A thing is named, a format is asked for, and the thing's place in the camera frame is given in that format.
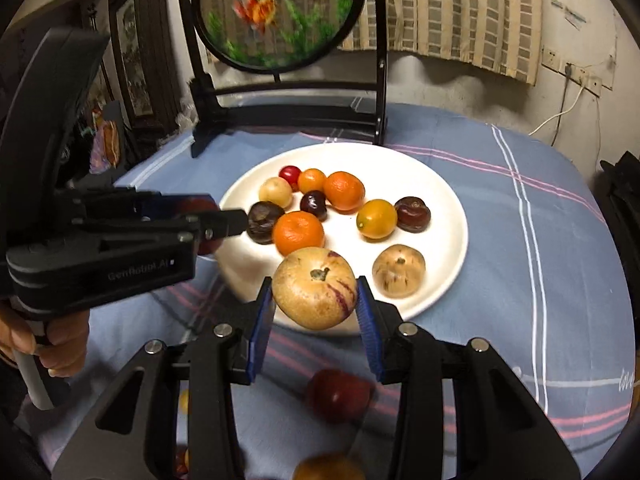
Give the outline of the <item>person left hand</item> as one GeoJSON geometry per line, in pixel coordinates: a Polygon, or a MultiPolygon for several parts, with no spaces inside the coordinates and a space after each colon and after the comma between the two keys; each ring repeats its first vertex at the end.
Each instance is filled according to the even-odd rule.
{"type": "Polygon", "coordinates": [[[49,343],[39,347],[26,321],[8,304],[1,305],[1,355],[15,362],[15,353],[38,356],[51,377],[72,377],[85,366],[90,334],[90,312],[77,312],[49,323],[49,343]]]}

